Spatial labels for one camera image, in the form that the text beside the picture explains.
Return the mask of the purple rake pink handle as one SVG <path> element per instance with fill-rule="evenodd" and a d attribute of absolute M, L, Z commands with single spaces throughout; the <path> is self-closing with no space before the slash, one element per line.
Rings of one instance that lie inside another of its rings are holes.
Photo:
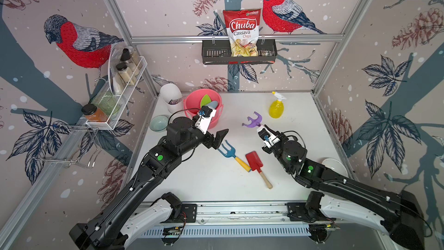
<path fill-rule="evenodd" d="M 247 128 L 256 128 L 262 126 L 262 116 L 258 112 L 254 112 L 256 118 L 247 117 L 248 123 L 242 123 L 242 126 Z"/>

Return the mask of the yellow spray bottle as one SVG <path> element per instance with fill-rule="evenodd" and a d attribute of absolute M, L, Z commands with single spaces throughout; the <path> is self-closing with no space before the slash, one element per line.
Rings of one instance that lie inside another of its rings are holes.
<path fill-rule="evenodd" d="M 276 100 L 270 105 L 269 115 L 271 118 L 278 119 L 283 115 L 284 104 L 283 100 L 286 100 L 282 94 L 277 91 L 273 91 L 272 94 L 276 97 Z"/>

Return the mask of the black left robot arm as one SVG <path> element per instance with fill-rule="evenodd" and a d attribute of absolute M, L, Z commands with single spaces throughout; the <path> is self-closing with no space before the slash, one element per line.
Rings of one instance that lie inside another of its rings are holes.
<path fill-rule="evenodd" d="M 166 128 L 166 136 L 143 157 L 128 184 L 88 223 L 76 224 L 69 235 L 80 250 L 124 250 L 151 227 L 180 215 L 182 202 L 171 192 L 163 194 L 141 213 L 134 212 L 146 197 L 182 163 L 182 156 L 204 145 L 218 149 L 228 130 L 215 135 L 196 127 L 196 119 L 178 117 Z"/>

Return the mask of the green trowel yellow handle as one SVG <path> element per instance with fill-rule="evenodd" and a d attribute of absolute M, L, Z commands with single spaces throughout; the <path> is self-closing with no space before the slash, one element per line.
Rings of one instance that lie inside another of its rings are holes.
<path fill-rule="evenodd" d="M 210 98 L 210 96 L 208 94 L 205 94 L 200 101 L 200 107 L 202 108 L 203 106 L 207 105 L 208 103 L 210 103 L 212 100 Z"/>

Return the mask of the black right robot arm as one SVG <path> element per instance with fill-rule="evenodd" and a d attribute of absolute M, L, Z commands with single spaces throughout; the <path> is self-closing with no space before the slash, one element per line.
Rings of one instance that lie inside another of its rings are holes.
<path fill-rule="evenodd" d="M 320 216 L 345 219 L 379 230 L 408 250 L 425 248 L 425 222 L 413 193 L 382 191 L 343 176 L 307 158 L 307 149 L 297 139 L 266 125 L 257 133 L 263 151 L 273 154 L 298 184 L 312 190 L 305 207 L 309 222 Z"/>

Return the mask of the light blue trowel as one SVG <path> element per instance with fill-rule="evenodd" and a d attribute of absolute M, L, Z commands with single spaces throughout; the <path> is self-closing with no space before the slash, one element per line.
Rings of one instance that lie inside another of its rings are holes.
<path fill-rule="evenodd" d="M 217 101 L 211 101 L 210 103 L 208 103 L 205 106 L 207 106 L 208 108 L 216 110 L 217 107 L 219 106 L 219 103 Z"/>

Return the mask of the blue hand fork yellow handle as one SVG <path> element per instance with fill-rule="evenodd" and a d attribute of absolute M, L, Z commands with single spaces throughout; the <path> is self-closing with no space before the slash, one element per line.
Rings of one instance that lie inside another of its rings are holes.
<path fill-rule="evenodd" d="M 227 140 L 221 144 L 218 151 L 226 158 L 233 158 L 247 172 L 252 171 L 251 167 L 236 155 L 235 148 Z"/>

